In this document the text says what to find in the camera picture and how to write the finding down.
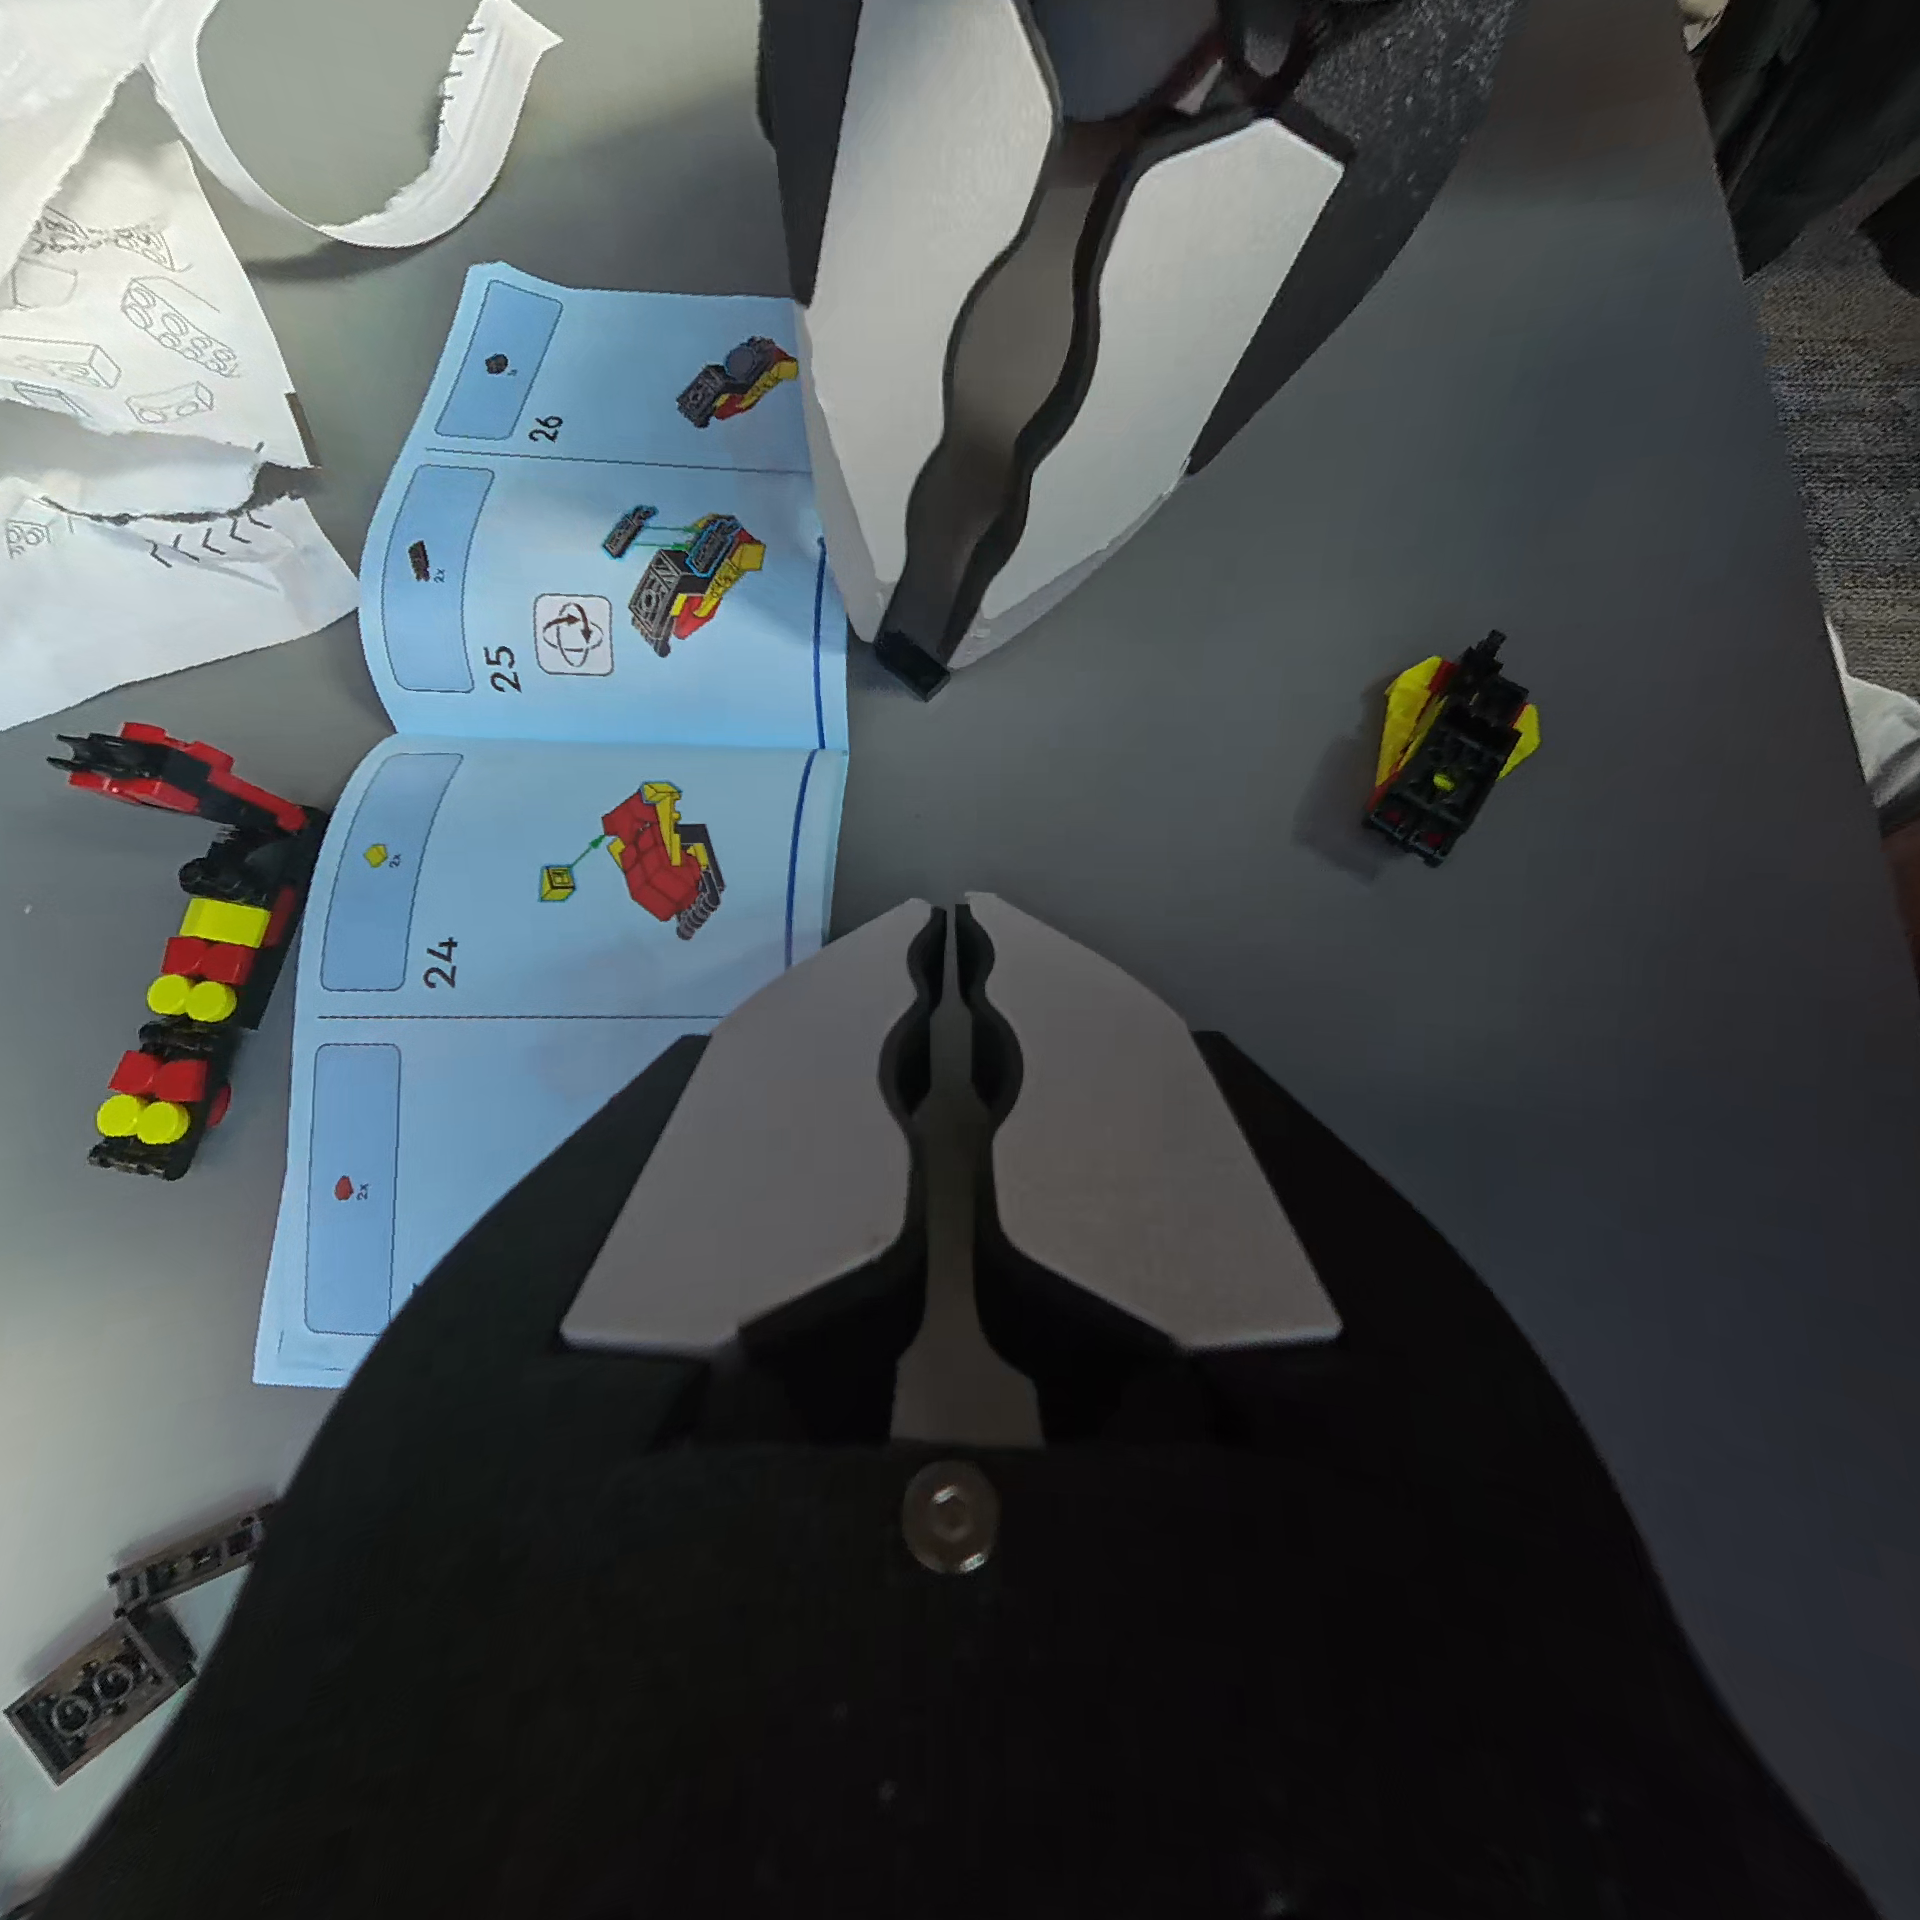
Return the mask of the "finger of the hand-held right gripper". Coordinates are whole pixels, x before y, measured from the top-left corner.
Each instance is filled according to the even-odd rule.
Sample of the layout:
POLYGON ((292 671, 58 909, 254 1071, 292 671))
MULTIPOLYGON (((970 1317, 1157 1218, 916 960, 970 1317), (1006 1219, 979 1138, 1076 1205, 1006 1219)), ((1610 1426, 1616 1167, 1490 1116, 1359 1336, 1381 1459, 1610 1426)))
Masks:
POLYGON ((1075 333, 1023 428, 1006 510, 955 599, 951 671, 1010 645, 1184 484, 1204 427, 1306 253, 1344 158, 1280 115, 1153 135, 1075 268, 1075 333))
POLYGON ((1126 5, 860 9, 803 410, 831 568, 874 650, 964 671, 1000 646, 974 636, 970 567, 1069 367, 1123 52, 1126 5))

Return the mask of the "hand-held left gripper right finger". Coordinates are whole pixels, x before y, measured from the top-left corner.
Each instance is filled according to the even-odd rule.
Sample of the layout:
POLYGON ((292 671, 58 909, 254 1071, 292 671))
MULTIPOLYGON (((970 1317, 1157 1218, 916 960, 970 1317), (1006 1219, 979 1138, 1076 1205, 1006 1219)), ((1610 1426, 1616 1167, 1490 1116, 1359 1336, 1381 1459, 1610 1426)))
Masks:
POLYGON ((991 894, 970 894, 955 929, 1010 1251, 1188 1356, 1336 1340, 1339 1310, 1187 1020, 991 894))

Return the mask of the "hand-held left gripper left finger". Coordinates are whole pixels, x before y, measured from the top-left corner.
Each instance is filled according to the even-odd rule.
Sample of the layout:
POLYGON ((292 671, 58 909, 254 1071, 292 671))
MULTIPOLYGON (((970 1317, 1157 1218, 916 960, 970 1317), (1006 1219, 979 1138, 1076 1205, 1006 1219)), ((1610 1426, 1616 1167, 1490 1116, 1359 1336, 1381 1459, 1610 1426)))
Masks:
POLYGON ((943 909, 821 947, 712 1036, 563 1319, 571 1350, 770 1352, 872 1313, 899 1356, 926 1300, 926 1099, 943 909))

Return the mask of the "red yellow brick model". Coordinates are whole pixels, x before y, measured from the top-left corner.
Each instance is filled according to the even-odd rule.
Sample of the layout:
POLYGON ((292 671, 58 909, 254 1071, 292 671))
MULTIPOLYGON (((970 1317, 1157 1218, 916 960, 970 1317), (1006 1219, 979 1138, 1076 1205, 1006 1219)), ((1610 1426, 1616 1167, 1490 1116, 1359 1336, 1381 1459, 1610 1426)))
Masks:
POLYGON ((1420 660, 1383 697, 1375 787, 1362 826, 1440 870, 1497 785, 1541 746, 1541 713, 1502 671, 1506 633, 1420 660))

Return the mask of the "grey desk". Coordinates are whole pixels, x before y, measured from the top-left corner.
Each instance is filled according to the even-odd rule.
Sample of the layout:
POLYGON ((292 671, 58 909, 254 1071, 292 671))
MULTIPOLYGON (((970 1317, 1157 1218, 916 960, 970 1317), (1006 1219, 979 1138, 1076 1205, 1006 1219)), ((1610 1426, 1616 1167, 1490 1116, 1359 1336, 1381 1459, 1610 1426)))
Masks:
MULTIPOLYGON (((471 262, 786 289, 756 5, 528 9, 563 48, 436 248, 207 189, 347 558, 471 262)), ((280 1489, 333 1407, 249 1379, 288 999, 190 1182, 83 1165, 205 847, 45 765, 123 717, 306 803, 390 732, 342 620, 6 735, 6 1705, 120 1555, 280 1489)), ((1532 5, 1306 371, 934 704, 860 650, 849 720, 831 934, 991 890, 1257 1057, 1492 1284, 1742 1725, 1916 1915, 1916 982, 1668 13, 1532 5), (1342 796, 1375 682, 1486 629, 1546 741, 1428 872, 1342 796)))

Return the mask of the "open blue instruction booklet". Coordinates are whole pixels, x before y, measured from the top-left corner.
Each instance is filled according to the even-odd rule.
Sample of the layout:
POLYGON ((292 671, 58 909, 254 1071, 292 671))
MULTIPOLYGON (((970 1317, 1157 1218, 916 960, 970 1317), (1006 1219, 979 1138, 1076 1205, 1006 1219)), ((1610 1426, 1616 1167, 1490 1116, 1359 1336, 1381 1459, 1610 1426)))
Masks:
POLYGON ((849 625, 792 302, 468 274, 366 536, 394 726, 302 925, 251 1382, 346 1385, 665 1048, 829 934, 849 625))

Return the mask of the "torn white paper strip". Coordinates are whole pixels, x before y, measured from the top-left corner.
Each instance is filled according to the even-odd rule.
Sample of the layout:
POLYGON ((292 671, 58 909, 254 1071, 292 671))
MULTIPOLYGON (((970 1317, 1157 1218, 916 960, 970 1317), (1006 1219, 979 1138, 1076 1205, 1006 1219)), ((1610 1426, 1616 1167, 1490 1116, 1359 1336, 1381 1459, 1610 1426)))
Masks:
POLYGON ((331 226, 280 206, 231 148, 201 67, 201 40, 212 13, 212 4, 158 5, 144 58, 155 101, 181 134, 190 156, 264 219, 369 253, 420 250, 475 214, 507 165, 541 61, 560 44, 558 34, 516 4, 480 4, 447 63, 425 169, 385 209, 331 226))

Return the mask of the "red black yellow brick tail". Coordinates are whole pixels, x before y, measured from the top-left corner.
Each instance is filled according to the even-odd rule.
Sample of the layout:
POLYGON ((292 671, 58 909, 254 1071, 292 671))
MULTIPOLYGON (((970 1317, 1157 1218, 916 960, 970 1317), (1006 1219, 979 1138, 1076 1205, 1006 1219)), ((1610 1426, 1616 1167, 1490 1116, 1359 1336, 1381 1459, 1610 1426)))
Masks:
POLYGON ((153 725, 63 735, 67 787, 212 828, 180 870, 184 911, 146 990, 148 1017, 94 1116, 89 1165, 174 1183, 229 1113, 231 1066, 276 998, 331 815, 245 782, 229 754, 153 725))

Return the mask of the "dark grey long brick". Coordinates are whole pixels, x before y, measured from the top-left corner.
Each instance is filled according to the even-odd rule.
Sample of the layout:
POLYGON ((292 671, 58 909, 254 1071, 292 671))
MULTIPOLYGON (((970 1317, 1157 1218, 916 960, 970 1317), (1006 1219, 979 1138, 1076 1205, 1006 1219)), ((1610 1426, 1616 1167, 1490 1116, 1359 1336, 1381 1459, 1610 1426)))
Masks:
POLYGON ((163 1546, 132 1555, 110 1576, 114 1615, 132 1620, 174 1603, 181 1593, 249 1567, 263 1553, 280 1501, 251 1502, 163 1546))

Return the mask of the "person's leg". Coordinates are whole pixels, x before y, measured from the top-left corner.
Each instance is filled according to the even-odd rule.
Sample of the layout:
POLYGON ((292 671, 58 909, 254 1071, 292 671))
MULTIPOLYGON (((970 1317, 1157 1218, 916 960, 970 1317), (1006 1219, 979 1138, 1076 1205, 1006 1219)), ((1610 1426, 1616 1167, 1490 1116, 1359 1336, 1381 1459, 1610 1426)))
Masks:
POLYGON ((1878 834, 1890 839, 1917 820, 1917 700, 1854 675, 1830 620, 1828 636, 1850 713, 1860 776, 1876 811, 1878 834))

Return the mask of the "torn white paper bag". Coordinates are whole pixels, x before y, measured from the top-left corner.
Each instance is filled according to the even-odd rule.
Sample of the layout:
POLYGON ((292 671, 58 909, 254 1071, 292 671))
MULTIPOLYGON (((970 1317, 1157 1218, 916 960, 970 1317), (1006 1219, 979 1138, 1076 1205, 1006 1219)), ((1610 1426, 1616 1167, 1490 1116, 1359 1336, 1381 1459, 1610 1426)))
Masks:
POLYGON ((6 729, 358 603, 284 489, 293 380, 194 162, 114 109, 163 13, 6 5, 6 729))

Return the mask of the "dark grey studded brick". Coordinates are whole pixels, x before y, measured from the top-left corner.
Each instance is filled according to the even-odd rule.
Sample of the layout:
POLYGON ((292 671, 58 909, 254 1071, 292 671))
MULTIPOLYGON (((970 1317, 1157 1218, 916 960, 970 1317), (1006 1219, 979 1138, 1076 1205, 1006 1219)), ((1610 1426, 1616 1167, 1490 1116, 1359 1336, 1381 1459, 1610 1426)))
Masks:
POLYGON ((194 1676, 174 1612, 137 1606, 17 1698, 6 1721, 48 1780, 65 1785, 194 1676))

